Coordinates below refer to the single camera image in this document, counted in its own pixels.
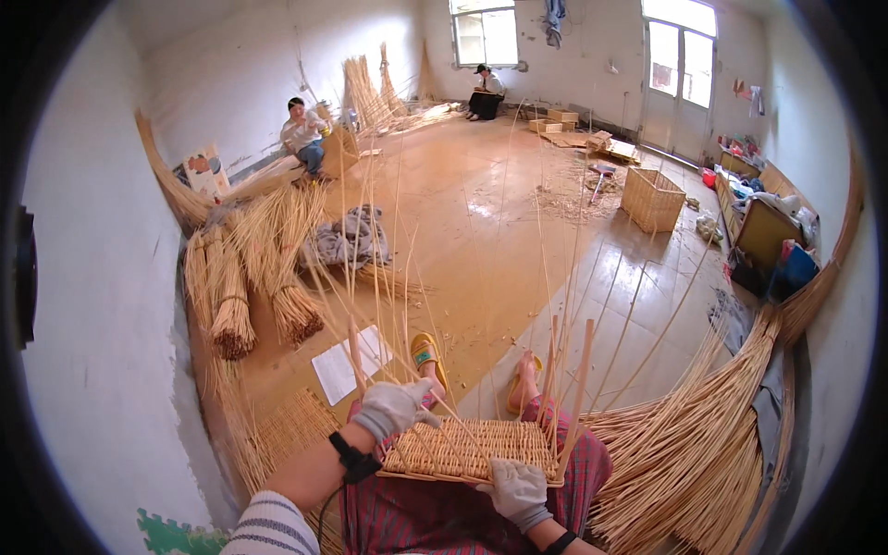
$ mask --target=red plaid pants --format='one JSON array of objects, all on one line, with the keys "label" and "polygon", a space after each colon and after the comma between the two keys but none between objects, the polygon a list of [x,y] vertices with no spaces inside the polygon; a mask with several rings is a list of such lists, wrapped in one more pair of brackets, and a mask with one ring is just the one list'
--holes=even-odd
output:
[{"label": "red plaid pants", "polygon": [[[432,397],[423,399],[431,407]],[[352,404],[349,419],[361,408]],[[530,401],[521,418],[536,420],[540,398]],[[548,422],[552,406],[543,419]],[[567,418],[559,413],[558,444],[564,445]],[[576,442],[567,462],[563,488],[550,488],[546,507],[555,520],[582,535],[592,497],[610,478],[607,448],[592,433]],[[345,553],[392,555],[512,555],[536,553],[536,547],[494,509],[490,497],[463,483],[371,476],[339,494]]]}]

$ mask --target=black wrist band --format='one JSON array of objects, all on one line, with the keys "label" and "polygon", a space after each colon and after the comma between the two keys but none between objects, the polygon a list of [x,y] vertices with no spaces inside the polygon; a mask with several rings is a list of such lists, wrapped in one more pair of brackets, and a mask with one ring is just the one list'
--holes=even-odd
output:
[{"label": "black wrist band", "polygon": [[561,555],[575,539],[576,534],[568,530],[559,539],[552,542],[546,551],[543,551],[543,555]]},{"label": "black wrist band", "polygon": [[333,432],[329,436],[330,443],[339,453],[339,463],[345,467],[343,482],[357,484],[371,474],[380,470],[383,465],[379,463],[371,453],[361,453],[343,439],[339,432]]}]

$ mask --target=yellow slipper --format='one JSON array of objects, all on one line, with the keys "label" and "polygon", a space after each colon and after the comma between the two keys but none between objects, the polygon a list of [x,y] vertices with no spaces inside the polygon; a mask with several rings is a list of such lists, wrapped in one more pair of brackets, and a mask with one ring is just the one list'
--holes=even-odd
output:
[{"label": "yellow slipper", "polygon": [[[540,360],[540,357],[534,355],[534,364],[536,365],[536,373],[539,374],[543,371],[543,361]],[[511,404],[511,395],[515,393],[515,390],[518,389],[518,364],[515,365],[515,376],[511,379],[511,387],[509,388],[509,396],[506,397],[505,409],[511,412],[513,415],[521,414],[521,407],[516,407]]]},{"label": "yellow slipper", "polygon": [[438,352],[438,344],[435,343],[435,338],[424,331],[416,334],[413,341],[410,342],[410,356],[413,357],[416,369],[419,370],[419,366],[424,362],[434,361],[435,376],[441,382],[441,385],[444,386],[444,393],[446,393],[450,391],[450,384],[447,380],[447,371],[444,369],[444,363],[441,362]]}]

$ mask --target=red container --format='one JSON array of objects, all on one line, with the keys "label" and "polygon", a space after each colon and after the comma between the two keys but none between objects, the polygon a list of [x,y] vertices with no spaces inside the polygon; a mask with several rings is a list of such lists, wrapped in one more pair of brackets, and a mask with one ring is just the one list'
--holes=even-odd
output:
[{"label": "red container", "polygon": [[716,186],[716,172],[709,168],[703,168],[703,184],[710,189]]}]

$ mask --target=hand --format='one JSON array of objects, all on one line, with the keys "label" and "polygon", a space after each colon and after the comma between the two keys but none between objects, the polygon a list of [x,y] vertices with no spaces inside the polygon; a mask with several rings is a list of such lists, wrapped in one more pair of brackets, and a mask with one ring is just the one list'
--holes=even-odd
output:
[{"label": "hand", "polygon": [[441,426],[438,417],[421,409],[423,397],[432,389],[432,384],[431,378],[424,377],[415,384],[372,385],[364,393],[361,411],[354,415],[352,422],[367,428],[377,443],[393,433],[406,432],[417,422],[437,428]]},{"label": "hand", "polygon": [[500,458],[490,459],[494,485],[481,484],[479,491],[490,495],[496,512],[526,533],[552,518],[546,509],[546,477],[535,466]]}]

